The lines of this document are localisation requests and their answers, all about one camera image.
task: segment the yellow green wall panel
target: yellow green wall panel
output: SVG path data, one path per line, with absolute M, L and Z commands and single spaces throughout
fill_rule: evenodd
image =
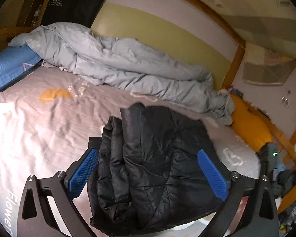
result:
M 99 36 L 136 38 L 173 58 L 202 65 L 213 73 L 216 89 L 220 88 L 230 67 L 230 62 L 223 55 L 201 39 L 169 21 L 138 9 L 106 2 L 91 29 Z

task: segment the black fabric with logo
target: black fabric with logo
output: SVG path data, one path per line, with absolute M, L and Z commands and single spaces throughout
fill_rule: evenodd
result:
M 197 162 L 203 149 L 224 167 L 200 120 L 135 103 L 103 128 L 88 180 L 90 224 L 109 236 L 159 232 L 200 219 L 222 204 Z
M 104 0 L 49 0 L 41 24 L 73 22 L 91 27 Z

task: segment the black jacket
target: black jacket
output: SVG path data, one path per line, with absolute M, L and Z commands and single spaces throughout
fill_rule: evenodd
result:
M 197 163 L 220 164 L 201 121 L 136 103 L 103 128 L 88 181 L 90 224 L 109 236 L 158 232 L 200 219 L 222 204 Z

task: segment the comforter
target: comforter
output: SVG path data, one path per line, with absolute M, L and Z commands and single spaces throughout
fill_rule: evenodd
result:
M 226 92 L 212 89 L 212 74 L 131 38 L 102 38 L 75 23 L 40 26 L 16 36 L 9 46 L 28 45 L 48 63 L 80 75 L 92 84 L 154 96 L 190 110 L 211 112 L 232 123 L 234 104 Z
M 224 167 L 200 120 L 135 103 L 103 128 L 88 181 L 90 224 L 109 236 L 158 232 L 200 219 L 222 204 L 197 162 L 203 149 Z

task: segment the orange cushion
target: orange cushion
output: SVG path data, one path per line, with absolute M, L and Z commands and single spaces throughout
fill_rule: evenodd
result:
M 253 150 L 258 152 L 266 142 L 273 141 L 272 134 L 267 125 L 248 110 L 239 96 L 231 94 L 231 97 L 235 104 L 235 111 L 231 115 L 234 122 L 231 127 Z

